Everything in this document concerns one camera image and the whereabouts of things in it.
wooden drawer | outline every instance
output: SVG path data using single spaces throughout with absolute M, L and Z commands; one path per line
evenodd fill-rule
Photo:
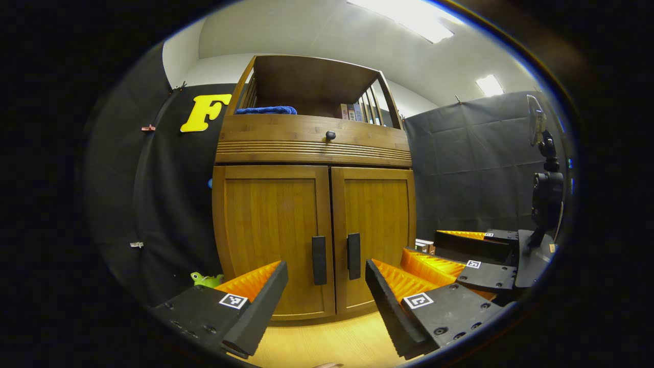
M 332 130 L 336 138 L 328 141 Z M 411 167 L 403 130 L 307 115 L 228 115 L 220 131 L 217 164 L 312 162 Z

white ceiling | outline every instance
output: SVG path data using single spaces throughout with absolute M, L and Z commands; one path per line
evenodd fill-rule
M 347 0 L 243 0 L 207 17 L 198 51 L 200 58 L 272 52 L 364 65 L 438 106 L 456 102 L 455 95 L 462 101 L 484 97 L 475 80 L 488 74 L 505 92 L 538 86 L 476 29 L 440 22 L 455 35 L 432 44 Z

white wall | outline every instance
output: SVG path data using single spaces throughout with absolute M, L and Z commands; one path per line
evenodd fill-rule
M 205 21 L 206 18 L 198 20 L 168 38 L 163 44 L 163 69 L 171 88 L 181 86 L 186 80 L 187 72 L 198 62 L 200 31 Z
M 256 53 L 256 55 L 270 54 L 267 52 Z M 195 86 L 199 84 L 238 83 L 243 70 L 245 70 L 254 55 L 253 53 L 233 54 L 202 58 L 188 70 L 184 77 L 186 84 Z M 379 84 L 376 83 L 375 85 L 375 92 L 381 95 Z M 404 115 L 404 117 L 410 117 L 438 107 L 426 98 L 392 81 L 388 81 L 388 88 L 395 99 L 400 114 Z M 388 110 L 386 101 L 383 99 L 379 100 L 379 105 L 382 109 Z

black door handle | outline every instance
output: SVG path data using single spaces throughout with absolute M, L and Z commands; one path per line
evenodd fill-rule
M 350 280 L 361 278 L 361 235 L 358 232 L 347 235 L 347 269 Z
M 324 236 L 311 238 L 311 258 L 313 258 L 313 284 L 327 284 L 327 256 Z

ceiling light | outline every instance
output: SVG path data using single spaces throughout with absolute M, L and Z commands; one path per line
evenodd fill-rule
M 480 78 L 477 80 L 477 86 L 481 88 L 486 96 L 495 96 L 497 94 L 503 94 L 504 90 L 500 86 L 500 83 L 495 79 L 493 74 L 485 78 Z
M 439 18 L 453 18 L 444 10 L 421 0 L 347 0 L 348 3 L 372 10 L 423 36 L 431 43 L 452 37 L 449 29 L 438 22 Z

